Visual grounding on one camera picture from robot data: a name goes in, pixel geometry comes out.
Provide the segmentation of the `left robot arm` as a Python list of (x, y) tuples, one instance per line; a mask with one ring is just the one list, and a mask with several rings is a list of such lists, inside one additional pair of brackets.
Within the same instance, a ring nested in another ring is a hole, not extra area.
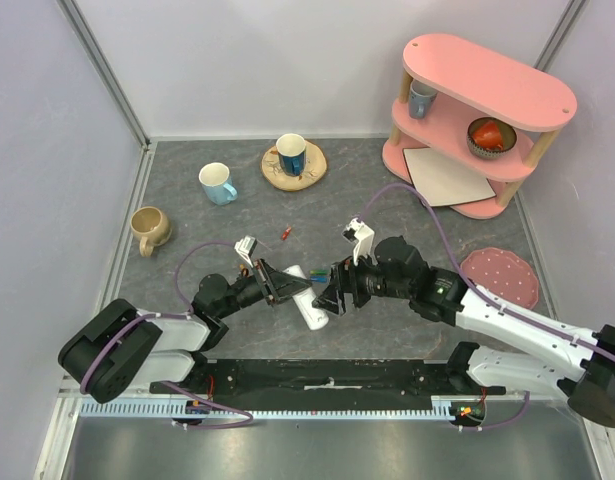
[(279, 271), (260, 259), (232, 283), (220, 274), (202, 278), (189, 313), (148, 312), (118, 298), (62, 347), (58, 364), (100, 404), (131, 384), (170, 381), (195, 393), (207, 378), (195, 355), (227, 334), (224, 318), (261, 301), (282, 304), (311, 285), (295, 268)]

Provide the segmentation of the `white remote control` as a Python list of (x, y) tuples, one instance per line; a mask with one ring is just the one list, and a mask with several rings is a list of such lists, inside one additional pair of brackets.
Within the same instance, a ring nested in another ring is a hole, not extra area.
[(312, 287), (308, 287), (293, 295), (292, 299), (310, 330), (320, 330), (328, 324), (328, 313), (312, 305), (313, 301), (316, 299), (316, 294)]

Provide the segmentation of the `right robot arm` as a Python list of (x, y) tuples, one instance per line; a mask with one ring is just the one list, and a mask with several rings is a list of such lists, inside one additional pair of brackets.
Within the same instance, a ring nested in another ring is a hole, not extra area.
[(381, 241), (372, 255), (332, 265), (312, 305), (336, 315), (350, 296), (356, 308), (374, 297), (405, 300), (420, 317), (494, 338), (518, 350), (497, 360), (478, 346), (458, 347), (445, 381), (464, 394), (477, 385), (554, 392), (583, 418), (615, 428), (615, 327), (591, 330), (506, 304), (462, 274), (431, 267), (401, 237)]

